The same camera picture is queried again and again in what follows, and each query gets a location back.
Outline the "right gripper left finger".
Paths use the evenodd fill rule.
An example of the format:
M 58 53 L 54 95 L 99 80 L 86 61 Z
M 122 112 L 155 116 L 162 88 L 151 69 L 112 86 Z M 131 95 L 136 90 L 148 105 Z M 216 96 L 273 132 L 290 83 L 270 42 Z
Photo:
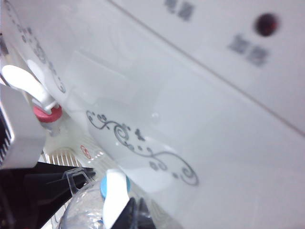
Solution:
M 136 224 L 137 205 L 135 198 L 130 198 L 116 219 L 112 229 L 134 229 Z

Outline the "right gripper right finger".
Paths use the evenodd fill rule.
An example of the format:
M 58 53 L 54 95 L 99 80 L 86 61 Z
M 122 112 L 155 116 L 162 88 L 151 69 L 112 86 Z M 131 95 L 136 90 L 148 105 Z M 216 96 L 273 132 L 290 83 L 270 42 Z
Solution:
M 138 228 L 139 229 L 156 229 L 148 207 L 143 198 L 140 198 L 138 205 Z

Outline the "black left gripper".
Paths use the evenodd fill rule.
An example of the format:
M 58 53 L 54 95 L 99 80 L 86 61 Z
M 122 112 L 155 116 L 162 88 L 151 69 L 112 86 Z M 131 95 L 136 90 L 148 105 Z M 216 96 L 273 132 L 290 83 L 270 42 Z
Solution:
M 93 180 L 93 168 L 33 167 L 0 172 L 0 227 L 40 229 L 71 198 L 72 183 Z

